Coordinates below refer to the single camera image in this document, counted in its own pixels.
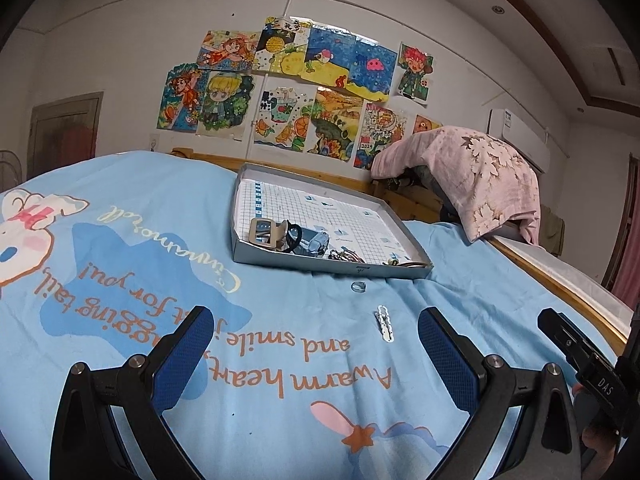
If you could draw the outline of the person's right hand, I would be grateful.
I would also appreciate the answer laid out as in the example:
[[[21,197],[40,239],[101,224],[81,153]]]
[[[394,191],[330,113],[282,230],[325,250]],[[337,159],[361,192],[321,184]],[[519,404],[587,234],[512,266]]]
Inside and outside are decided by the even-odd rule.
[[[606,421],[606,411],[598,399],[583,385],[572,387],[574,410],[578,428],[582,430],[583,479],[620,479],[624,472],[615,466],[618,441],[620,440]]]

